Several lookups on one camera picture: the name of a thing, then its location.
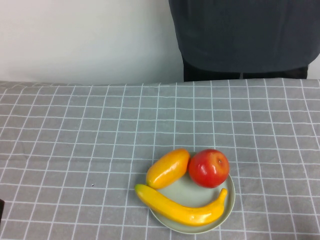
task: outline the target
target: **orange mango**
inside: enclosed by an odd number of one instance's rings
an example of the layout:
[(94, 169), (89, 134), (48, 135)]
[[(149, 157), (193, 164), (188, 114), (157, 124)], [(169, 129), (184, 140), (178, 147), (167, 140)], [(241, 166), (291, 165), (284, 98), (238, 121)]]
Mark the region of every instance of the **orange mango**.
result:
[(153, 189), (172, 184), (186, 173), (189, 159), (189, 152), (182, 148), (167, 153), (149, 168), (146, 184)]

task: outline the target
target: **plastic fruit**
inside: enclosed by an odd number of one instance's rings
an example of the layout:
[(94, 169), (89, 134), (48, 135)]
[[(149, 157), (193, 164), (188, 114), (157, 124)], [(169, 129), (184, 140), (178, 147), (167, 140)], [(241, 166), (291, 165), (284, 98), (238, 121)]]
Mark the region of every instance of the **plastic fruit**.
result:
[(146, 174), (146, 184), (153, 189), (162, 189), (186, 172), (190, 154), (185, 149), (173, 150), (153, 164)]
[(135, 192), (140, 200), (152, 210), (175, 222), (198, 227), (210, 224), (221, 217), (225, 210), (225, 199), (228, 194), (227, 189), (223, 188), (216, 200), (202, 207), (182, 206), (155, 189), (137, 184)]
[(205, 188), (216, 188), (229, 175), (227, 157), (215, 149), (206, 149), (198, 152), (191, 158), (188, 172), (191, 179)]

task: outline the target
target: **person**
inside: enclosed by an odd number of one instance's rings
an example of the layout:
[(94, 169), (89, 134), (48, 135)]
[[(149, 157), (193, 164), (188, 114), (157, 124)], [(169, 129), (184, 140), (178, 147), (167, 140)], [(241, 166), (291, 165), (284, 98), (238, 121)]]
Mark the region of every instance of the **person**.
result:
[(306, 79), (320, 0), (169, 0), (184, 81)]

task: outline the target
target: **black pants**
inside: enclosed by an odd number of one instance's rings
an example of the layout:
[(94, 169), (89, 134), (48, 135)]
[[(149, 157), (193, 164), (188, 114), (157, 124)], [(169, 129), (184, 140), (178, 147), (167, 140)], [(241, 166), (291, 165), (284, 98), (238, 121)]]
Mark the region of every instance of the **black pants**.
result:
[[(211, 80), (231, 80), (239, 79), (239, 72), (217, 72), (202, 70), (192, 66), (183, 59), (183, 78), (185, 82), (211, 81)], [(306, 79), (308, 76), (308, 66), (288, 70), (266, 73), (243, 73), (244, 79)]]

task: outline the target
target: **plate rim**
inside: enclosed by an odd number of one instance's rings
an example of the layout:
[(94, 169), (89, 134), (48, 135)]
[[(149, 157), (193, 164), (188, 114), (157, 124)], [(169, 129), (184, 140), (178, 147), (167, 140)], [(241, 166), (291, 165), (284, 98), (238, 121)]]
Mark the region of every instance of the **plate rim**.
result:
[(207, 233), (207, 232), (209, 232), (209, 231), (211, 231), (211, 230), (213, 230), (213, 229), (216, 229), (216, 228), (219, 227), (221, 224), (223, 224), (223, 223), (228, 219), (228, 217), (230, 216), (230, 214), (232, 213), (232, 211), (233, 211), (233, 209), (234, 209), (235, 202), (236, 202), (236, 188), (235, 188), (235, 183), (234, 183), (234, 181), (233, 181), (233, 179), (232, 179), (232, 177), (231, 177), (230, 174), (228, 175), (228, 178), (230, 178), (231, 183), (232, 183), (232, 187), (233, 187), (233, 191), (230, 192), (230, 197), (231, 197), (231, 203), (230, 203), (231, 208), (230, 208), (230, 212), (227, 214), (227, 216), (225, 216), (225, 218), (224, 218), (218, 225), (216, 225), (216, 226), (214, 226), (213, 228), (210, 228), (210, 229), (208, 229), (208, 230), (199, 231), (199, 232), (184, 232), (184, 231), (179, 231), (179, 230), (173, 229), (172, 227), (164, 224), (164, 223), (157, 217), (156, 213), (155, 213), (151, 208), (149, 208), (149, 209), (150, 209), (151, 213), (153, 214), (153, 216), (154, 216), (163, 226), (165, 226), (165, 227), (167, 227), (167, 228), (169, 228), (169, 229), (171, 229), (171, 230), (173, 230), (173, 231), (175, 231), (175, 232), (178, 232), (178, 233), (181, 233), (181, 234), (188, 234), (188, 235)]

